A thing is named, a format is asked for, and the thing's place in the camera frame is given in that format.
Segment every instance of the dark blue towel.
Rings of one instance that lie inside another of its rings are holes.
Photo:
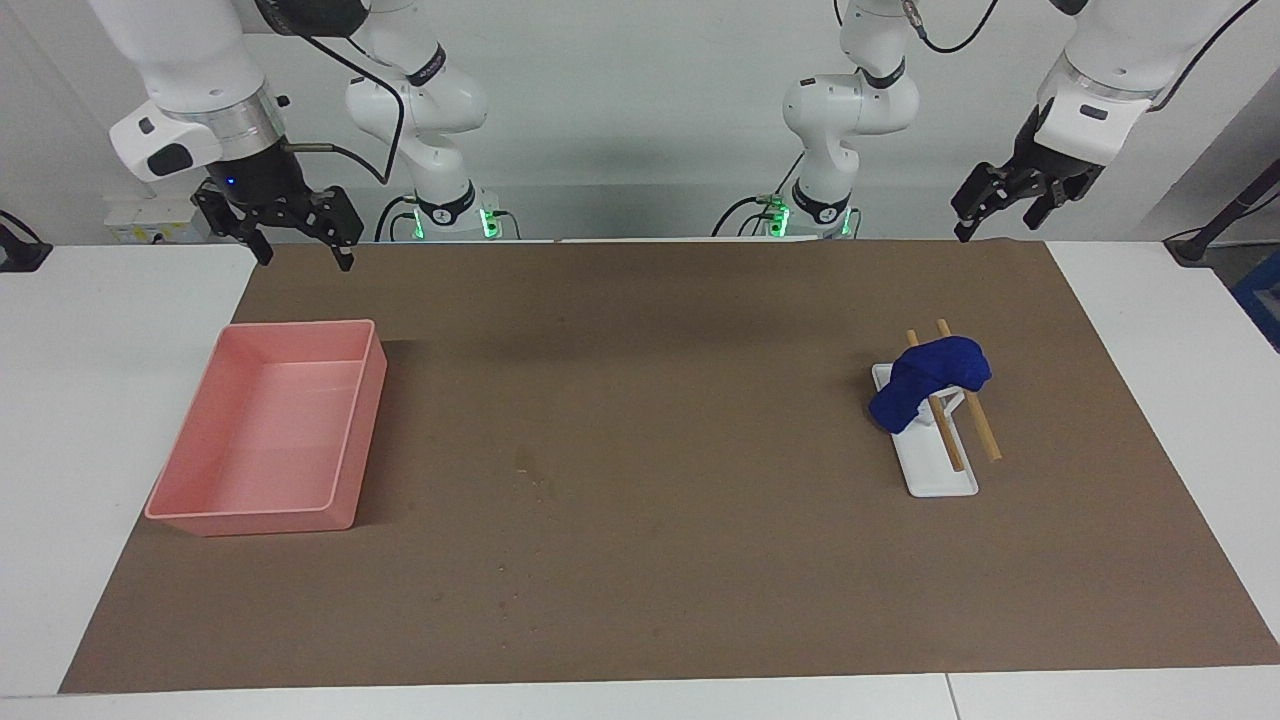
[[[978,392],[991,379],[982,347],[960,336],[911,347],[893,363],[893,377],[872,400],[872,416],[897,434],[911,424],[920,402],[951,386]]]

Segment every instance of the wooden stick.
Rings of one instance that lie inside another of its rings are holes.
[[[915,334],[914,329],[906,331],[906,342],[911,347],[916,347],[920,345],[920,336]],[[929,410],[933,411],[933,424],[937,425],[938,434],[942,436],[942,445],[947,448],[951,469],[956,473],[964,473],[964,457],[960,456],[960,446],[956,445],[955,434],[951,433],[951,421],[947,420],[947,414],[942,411],[942,401],[931,395]]]
[[[942,337],[951,337],[951,325],[946,320],[938,318],[938,332]],[[996,433],[991,432],[991,423],[987,420],[987,411],[982,409],[982,401],[978,400],[977,392],[964,391],[965,400],[969,401],[969,411],[973,414],[973,423],[978,428],[978,437],[982,438],[982,447],[987,451],[987,459],[995,462],[1005,455],[1000,452],[1000,445],[996,443]]]

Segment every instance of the wooden rod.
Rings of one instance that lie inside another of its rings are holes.
[[[920,336],[915,334],[914,329],[906,331],[906,342],[911,347],[916,347],[920,345]],[[960,456],[960,446],[956,445],[955,434],[951,432],[951,421],[947,420],[947,414],[942,411],[942,401],[931,395],[929,410],[933,411],[933,424],[937,425],[938,434],[942,436],[942,445],[947,448],[951,469],[956,473],[964,473],[964,457]]]
[[[938,318],[938,332],[942,333],[942,337],[951,337],[951,325],[942,318]],[[987,459],[991,461],[1000,460],[1005,455],[1000,452],[996,433],[991,430],[991,421],[987,420],[987,411],[982,409],[978,393],[966,389],[964,391],[964,397],[969,401],[969,413],[973,414],[973,423],[978,428],[978,437],[982,438],[982,447],[987,451]]]

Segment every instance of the black band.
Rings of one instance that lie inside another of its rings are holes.
[[[466,213],[467,209],[470,209],[471,205],[475,204],[475,201],[476,201],[476,186],[475,183],[468,182],[467,191],[462,195],[462,197],[458,197],[452,202],[445,202],[444,205],[434,205],[419,197],[417,206],[420,210],[426,213],[426,217],[433,223],[435,223],[442,228],[447,228],[457,223],[458,218],[462,217],[462,213]]]
[[[876,77],[867,72],[867,68],[861,68],[863,76],[867,77],[867,85],[874,87],[876,90],[886,90],[899,81],[904,74],[906,74],[906,58],[897,64],[897,69],[891,72],[884,77]]]
[[[444,46],[436,45],[435,55],[431,55],[431,59],[428,60],[426,64],[422,65],[416,73],[408,76],[408,83],[413,87],[422,87],[424,85],[431,82],[431,78],[440,74],[440,70],[444,69],[445,59],[447,55],[444,53]]]
[[[799,181],[791,187],[791,197],[795,199],[796,208],[809,214],[819,225],[829,225],[831,223],[835,223],[840,215],[844,214],[845,209],[849,208],[849,199],[851,196],[852,193],[846,195],[840,202],[819,202],[800,190]]]

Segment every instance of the blue object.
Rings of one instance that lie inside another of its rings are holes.
[[[911,347],[893,363],[893,375],[872,400],[872,416],[897,434],[919,414],[920,402],[940,389],[960,386],[978,392],[991,379],[982,347],[951,336]]]
[[[1280,252],[1274,252],[1231,288],[1253,324],[1280,350]]]

